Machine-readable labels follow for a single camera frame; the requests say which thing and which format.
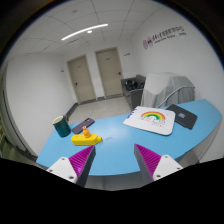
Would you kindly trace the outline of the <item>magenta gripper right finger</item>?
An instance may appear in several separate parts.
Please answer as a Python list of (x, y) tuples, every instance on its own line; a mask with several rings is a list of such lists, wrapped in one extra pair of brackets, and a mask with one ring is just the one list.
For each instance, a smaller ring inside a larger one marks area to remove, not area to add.
[(182, 169), (182, 166), (169, 155), (160, 156), (139, 144), (134, 145), (134, 155), (145, 184), (152, 183)]

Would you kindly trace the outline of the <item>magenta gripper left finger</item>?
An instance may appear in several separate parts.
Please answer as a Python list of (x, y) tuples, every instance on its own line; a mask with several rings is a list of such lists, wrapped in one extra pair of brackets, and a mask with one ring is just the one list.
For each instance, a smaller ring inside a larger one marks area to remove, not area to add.
[(91, 145), (69, 158), (61, 157), (47, 171), (84, 187), (95, 155), (95, 146)]

